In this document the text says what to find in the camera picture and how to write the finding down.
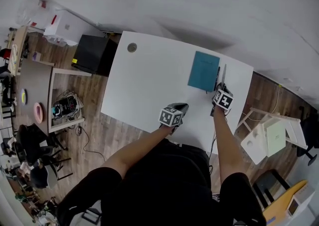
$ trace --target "wooden floor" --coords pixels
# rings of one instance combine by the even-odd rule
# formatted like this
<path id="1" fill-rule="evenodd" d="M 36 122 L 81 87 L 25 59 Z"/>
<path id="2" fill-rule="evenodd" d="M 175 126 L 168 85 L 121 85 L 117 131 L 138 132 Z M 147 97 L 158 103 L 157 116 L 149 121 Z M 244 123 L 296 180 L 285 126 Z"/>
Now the wooden floor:
<path id="1" fill-rule="evenodd" d="M 42 53 L 41 60 L 55 63 L 55 67 L 71 69 L 71 61 L 75 53 L 75 47 L 61 48 L 48 43 L 39 34 L 31 34 L 29 39 L 29 47 L 31 53 L 34 51 Z M 93 75 L 92 77 L 70 76 L 68 78 L 59 78 L 55 81 L 54 87 L 58 92 L 62 93 L 69 89 L 79 95 L 84 104 L 83 114 L 85 122 L 82 124 L 90 137 L 90 142 L 86 149 L 101 152 L 107 159 L 111 154 L 119 148 L 139 138 L 143 132 L 132 126 L 117 121 L 100 112 L 102 99 L 107 85 L 107 78 Z M 16 92 L 19 93 L 19 77 L 16 78 Z M 261 77 L 257 74 L 253 75 L 249 94 L 247 97 L 244 113 L 249 111 L 250 107 L 255 107 L 265 111 L 272 111 L 275 108 L 277 100 L 277 92 L 279 92 L 278 105 L 276 112 L 281 115 L 289 115 L 299 118 L 301 112 L 299 106 L 305 106 L 305 114 L 309 113 L 311 107 L 297 96 L 284 90 L 278 89 L 278 85 Z M 16 108 L 17 117 L 13 120 L 14 127 L 17 129 L 20 124 L 30 125 L 32 121 L 23 115 L 18 104 Z M 260 115 L 251 115 L 253 119 L 260 119 Z M 257 124 L 249 120 L 249 125 L 253 127 Z M 247 131 L 241 127 L 236 134 L 243 138 Z M 80 137 L 75 134 L 74 130 L 67 129 L 67 133 L 62 134 L 64 144 L 68 147 L 68 151 L 63 151 L 63 158 L 71 157 L 72 160 L 64 163 L 63 169 L 59 172 L 59 176 L 63 176 L 70 172 L 74 174 L 58 182 L 53 189 L 39 190 L 41 199 L 45 200 L 55 196 L 58 201 L 82 179 L 89 171 L 99 167 L 103 162 L 102 156 L 95 153 L 85 152 L 83 147 L 88 142 L 85 133 Z M 246 162 L 246 173 L 251 181 L 254 181 L 261 173 L 267 169 L 275 168 L 285 177 L 296 161 L 296 149 L 287 143 L 286 148 L 263 160 L 260 164 L 255 165 L 248 155 L 242 150 L 243 159 Z M 220 179 L 218 169 L 218 156 L 211 156 L 211 163 L 214 167 L 211 180 L 212 191 L 219 192 Z"/>

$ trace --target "teal book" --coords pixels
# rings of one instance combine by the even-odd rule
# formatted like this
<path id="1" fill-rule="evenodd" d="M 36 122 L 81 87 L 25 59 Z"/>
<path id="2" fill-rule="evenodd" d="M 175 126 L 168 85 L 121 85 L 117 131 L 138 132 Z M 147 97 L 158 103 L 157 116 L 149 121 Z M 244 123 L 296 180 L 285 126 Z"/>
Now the teal book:
<path id="1" fill-rule="evenodd" d="M 188 85 L 212 92 L 217 79 L 219 57 L 196 51 Z"/>

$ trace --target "white table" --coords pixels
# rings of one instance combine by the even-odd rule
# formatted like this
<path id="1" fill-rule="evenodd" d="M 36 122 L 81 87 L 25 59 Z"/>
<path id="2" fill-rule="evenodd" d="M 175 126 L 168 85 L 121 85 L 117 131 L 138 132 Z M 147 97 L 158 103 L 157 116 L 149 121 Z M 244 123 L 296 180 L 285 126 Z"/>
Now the white table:
<path id="1" fill-rule="evenodd" d="M 137 50 L 128 52 L 130 43 Z M 196 51 L 220 57 L 218 81 L 234 95 L 227 116 L 235 132 L 247 98 L 253 67 L 217 52 L 162 37 L 123 32 L 106 86 L 101 112 L 139 129 L 152 132 L 159 127 L 159 113 L 171 103 L 188 103 L 181 125 L 168 139 L 210 152 L 214 135 L 210 117 L 213 94 L 187 85 Z M 217 154 L 216 143 L 213 153 Z"/>

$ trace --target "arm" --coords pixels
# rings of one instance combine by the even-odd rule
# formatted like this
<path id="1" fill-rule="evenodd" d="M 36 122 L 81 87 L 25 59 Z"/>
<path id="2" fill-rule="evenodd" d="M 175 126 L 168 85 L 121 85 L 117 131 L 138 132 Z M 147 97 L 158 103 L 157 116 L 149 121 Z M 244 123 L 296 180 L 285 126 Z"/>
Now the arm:
<path id="1" fill-rule="evenodd" d="M 225 119 L 224 111 L 216 106 L 214 123 L 218 148 L 220 182 L 233 173 L 244 172 L 244 162 L 236 140 Z"/>
<path id="2" fill-rule="evenodd" d="M 173 128 L 162 126 L 154 132 L 124 146 L 109 157 L 102 167 L 116 170 L 123 179 L 127 170 L 169 135 Z"/>

